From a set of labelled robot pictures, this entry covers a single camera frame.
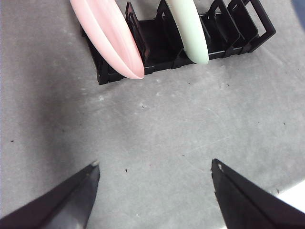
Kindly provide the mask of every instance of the pink plate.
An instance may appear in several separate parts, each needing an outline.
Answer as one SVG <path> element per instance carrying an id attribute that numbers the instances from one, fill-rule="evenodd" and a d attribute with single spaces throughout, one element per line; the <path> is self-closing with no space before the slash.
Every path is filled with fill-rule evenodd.
<path id="1" fill-rule="evenodd" d="M 121 75 L 144 78 L 136 43 L 115 0 L 70 0 L 92 44 Z"/>

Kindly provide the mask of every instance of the dish rack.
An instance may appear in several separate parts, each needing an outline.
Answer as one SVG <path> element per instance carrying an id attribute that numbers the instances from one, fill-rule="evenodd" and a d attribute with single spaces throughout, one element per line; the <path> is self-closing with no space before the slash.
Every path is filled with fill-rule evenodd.
<path id="1" fill-rule="evenodd" d="M 251 3 L 266 32 L 258 34 L 246 5 Z M 126 6 L 126 22 L 142 58 L 145 75 L 176 69 L 193 62 L 186 56 L 183 43 L 165 0 L 161 0 L 154 19 L 139 21 L 131 2 Z M 207 13 L 199 14 L 208 46 L 209 60 L 253 52 L 275 34 L 275 28 L 259 0 L 214 0 Z M 81 27 L 97 69 L 99 85 L 123 78 L 99 54 Z"/>

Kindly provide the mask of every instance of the plate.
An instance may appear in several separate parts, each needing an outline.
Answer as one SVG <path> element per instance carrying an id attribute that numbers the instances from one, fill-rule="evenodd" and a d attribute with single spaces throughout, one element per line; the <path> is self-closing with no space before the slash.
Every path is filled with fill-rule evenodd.
<path id="1" fill-rule="evenodd" d="M 70 0 L 88 38 L 106 62 L 130 79 L 144 78 L 132 33 L 115 0 Z"/>
<path id="2" fill-rule="evenodd" d="M 194 63 L 209 62 L 209 52 L 193 0 L 166 0 L 178 27 L 184 51 Z"/>

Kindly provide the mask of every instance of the light green plate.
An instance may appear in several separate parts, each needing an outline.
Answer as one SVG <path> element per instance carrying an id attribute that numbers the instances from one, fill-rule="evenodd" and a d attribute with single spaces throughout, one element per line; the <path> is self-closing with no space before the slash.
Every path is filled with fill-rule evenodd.
<path id="1" fill-rule="evenodd" d="M 194 63 L 209 62 L 203 28 L 193 0 L 166 0 L 177 24 L 186 55 Z"/>

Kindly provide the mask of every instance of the gray table surface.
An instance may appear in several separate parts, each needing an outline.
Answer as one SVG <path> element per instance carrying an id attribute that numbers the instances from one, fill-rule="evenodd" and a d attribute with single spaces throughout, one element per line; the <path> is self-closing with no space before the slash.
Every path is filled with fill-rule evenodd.
<path id="1" fill-rule="evenodd" d="M 254 53 L 99 86 L 69 1 L 2 0 L 1 215 L 95 159 L 89 229 L 220 228 L 215 157 L 273 194 L 303 180 L 305 32 L 291 1 L 262 4 L 277 34 Z"/>

